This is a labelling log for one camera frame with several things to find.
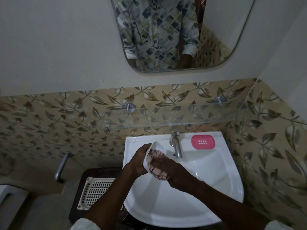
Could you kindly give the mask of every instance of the grey floor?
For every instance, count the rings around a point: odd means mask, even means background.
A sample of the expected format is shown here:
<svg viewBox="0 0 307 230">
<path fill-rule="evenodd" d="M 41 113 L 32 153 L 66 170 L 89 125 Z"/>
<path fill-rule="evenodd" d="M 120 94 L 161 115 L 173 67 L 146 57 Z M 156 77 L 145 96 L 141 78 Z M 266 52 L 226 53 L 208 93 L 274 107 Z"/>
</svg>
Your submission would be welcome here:
<svg viewBox="0 0 307 230">
<path fill-rule="evenodd" d="M 62 194 L 28 199 L 17 213 L 9 230 L 68 230 L 68 215 L 79 180 L 66 182 Z"/>
</svg>

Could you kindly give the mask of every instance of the pink cloth with dark lines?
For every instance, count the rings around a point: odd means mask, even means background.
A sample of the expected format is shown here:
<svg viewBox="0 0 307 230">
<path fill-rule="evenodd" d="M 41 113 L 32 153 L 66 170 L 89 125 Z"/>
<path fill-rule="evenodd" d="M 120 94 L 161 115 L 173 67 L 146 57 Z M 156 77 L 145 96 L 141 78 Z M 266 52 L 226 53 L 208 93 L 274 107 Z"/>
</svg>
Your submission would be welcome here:
<svg viewBox="0 0 307 230">
<path fill-rule="evenodd" d="M 161 151 L 151 148 L 146 158 L 146 162 L 147 162 L 147 165 L 148 165 L 148 168 L 151 174 L 159 180 L 167 180 L 168 178 L 167 173 L 152 166 L 151 161 L 153 158 L 163 158 L 163 157 L 164 157 L 164 154 Z"/>
</svg>

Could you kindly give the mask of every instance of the sink basin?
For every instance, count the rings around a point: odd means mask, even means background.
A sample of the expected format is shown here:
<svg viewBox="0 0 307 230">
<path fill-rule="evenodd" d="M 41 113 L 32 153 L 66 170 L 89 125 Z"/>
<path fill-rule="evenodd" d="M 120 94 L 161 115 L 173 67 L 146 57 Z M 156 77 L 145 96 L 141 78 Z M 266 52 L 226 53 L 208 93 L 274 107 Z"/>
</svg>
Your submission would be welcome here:
<svg viewBox="0 0 307 230">
<path fill-rule="evenodd" d="M 216 146 L 212 150 L 196 150 L 191 144 L 194 135 L 211 135 Z M 178 138 L 182 149 L 181 159 L 173 156 L 170 134 L 127 137 L 123 166 L 139 147 L 158 141 L 165 147 L 168 158 L 182 164 L 199 180 L 243 202 L 242 181 L 221 132 L 181 133 Z M 136 179 L 124 205 L 134 218 L 159 227 L 192 228 L 221 221 L 198 199 L 171 188 L 167 181 L 158 180 L 151 174 Z"/>
</svg>

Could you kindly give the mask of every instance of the diamond pattern shirt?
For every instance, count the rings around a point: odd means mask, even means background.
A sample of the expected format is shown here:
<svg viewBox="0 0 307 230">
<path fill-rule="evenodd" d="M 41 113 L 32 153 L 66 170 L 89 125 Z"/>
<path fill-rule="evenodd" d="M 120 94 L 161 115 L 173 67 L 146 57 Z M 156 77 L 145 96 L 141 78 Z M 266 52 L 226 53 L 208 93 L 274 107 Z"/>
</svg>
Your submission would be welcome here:
<svg viewBox="0 0 307 230">
<path fill-rule="evenodd" d="M 195 57 L 198 25 L 194 0 L 114 0 L 115 14 L 128 59 L 144 72 L 174 69 L 183 54 Z"/>
</svg>

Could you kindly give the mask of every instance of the person's right hand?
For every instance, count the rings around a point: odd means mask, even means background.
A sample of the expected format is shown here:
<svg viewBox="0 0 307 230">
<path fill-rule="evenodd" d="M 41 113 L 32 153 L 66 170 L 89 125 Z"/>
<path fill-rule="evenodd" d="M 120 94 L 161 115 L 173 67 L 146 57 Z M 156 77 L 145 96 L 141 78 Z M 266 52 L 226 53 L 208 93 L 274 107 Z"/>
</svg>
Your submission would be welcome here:
<svg viewBox="0 0 307 230">
<path fill-rule="evenodd" d="M 180 191 L 191 193 L 199 182 L 199 180 L 190 174 L 181 164 L 167 157 L 155 158 L 152 160 L 151 164 L 166 172 L 169 176 L 167 181 L 170 186 Z"/>
</svg>

